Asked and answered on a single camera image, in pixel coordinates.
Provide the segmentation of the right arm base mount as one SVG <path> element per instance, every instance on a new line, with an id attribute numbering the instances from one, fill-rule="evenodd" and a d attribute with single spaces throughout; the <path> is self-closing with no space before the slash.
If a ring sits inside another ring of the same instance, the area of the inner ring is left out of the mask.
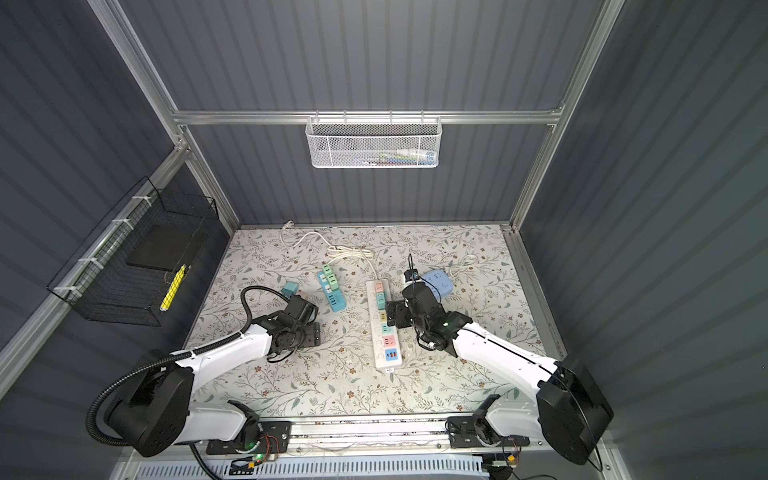
<path id="1" fill-rule="evenodd" d="M 478 427 L 472 416 L 449 416 L 444 422 L 450 447 L 453 449 L 491 448 L 491 447 L 527 447 L 531 441 L 526 436 L 511 435 L 502 437 L 493 433 L 489 427 Z"/>

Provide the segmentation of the long white power strip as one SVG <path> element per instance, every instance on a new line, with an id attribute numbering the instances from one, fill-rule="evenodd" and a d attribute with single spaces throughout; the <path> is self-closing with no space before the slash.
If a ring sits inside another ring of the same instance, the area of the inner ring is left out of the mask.
<path id="1" fill-rule="evenodd" d="M 375 281 L 382 281 L 384 283 L 386 306 L 387 302 L 391 300 L 387 280 L 370 280 L 366 283 L 366 299 L 370 317 L 374 363 L 377 370 L 393 373 L 396 369 L 403 366 L 403 354 L 397 328 L 387 324 L 388 315 L 386 308 L 379 310 L 377 307 L 377 294 L 374 291 Z"/>

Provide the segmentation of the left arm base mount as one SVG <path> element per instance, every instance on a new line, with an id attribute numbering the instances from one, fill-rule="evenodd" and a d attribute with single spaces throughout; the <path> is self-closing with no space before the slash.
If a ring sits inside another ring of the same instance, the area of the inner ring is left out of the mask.
<path id="1" fill-rule="evenodd" d="M 211 440 L 207 455 L 277 455 L 286 453 L 293 424 L 289 421 L 261 421 L 246 425 L 234 440 Z"/>

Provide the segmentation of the teal blue power strip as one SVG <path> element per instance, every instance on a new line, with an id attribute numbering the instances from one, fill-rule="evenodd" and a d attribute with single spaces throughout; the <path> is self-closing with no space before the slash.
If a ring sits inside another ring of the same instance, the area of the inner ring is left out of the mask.
<path id="1" fill-rule="evenodd" d="M 328 283 L 326 276 L 323 272 L 317 273 L 317 279 L 321 285 L 321 290 L 325 294 L 330 304 L 331 310 L 334 313 L 339 313 L 343 311 L 347 307 L 347 302 L 341 290 L 340 289 L 333 290 L 331 288 L 331 285 Z"/>

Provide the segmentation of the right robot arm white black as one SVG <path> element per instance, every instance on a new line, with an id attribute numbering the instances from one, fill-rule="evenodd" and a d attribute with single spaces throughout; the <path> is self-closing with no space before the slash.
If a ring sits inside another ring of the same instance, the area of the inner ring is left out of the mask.
<path id="1" fill-rule="evenodd" d="M 538 355 L 501 339 L 469 316 L 445 310 L 422 280 L 407 283 L 402 295 L 384 304 L 390 327 L 413 328 L 422 349 L 478 364 L 534 401 L 531 411 L 488 395 L 472 415 L 473 436 L 481 444 L 542 438 L 576 465 L 599 454 L 598 441 L 614 412 L 582 362 Z"/>

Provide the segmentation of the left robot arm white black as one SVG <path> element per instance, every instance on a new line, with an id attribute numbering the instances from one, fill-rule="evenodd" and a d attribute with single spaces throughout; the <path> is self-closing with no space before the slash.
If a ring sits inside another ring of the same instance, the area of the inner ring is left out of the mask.
<path id="1" fill-rule="evenodd" d="M 149 356 L 106 387 L 86 414 L 86 430 L 98 442 L 130 446 L 144 457 L 173 445 L 203 441 L 231 444 L 250 454 L 275 450 L 260 418 L 241 401 L 196 406 L 193 395 L 217 377 L 257 359 L 278 363 L 320 343 L 317 306 L 299 295 L 283 296 L 283 309 L 256 317 L 244 309 L 239 330 L 167 356 Z"/>

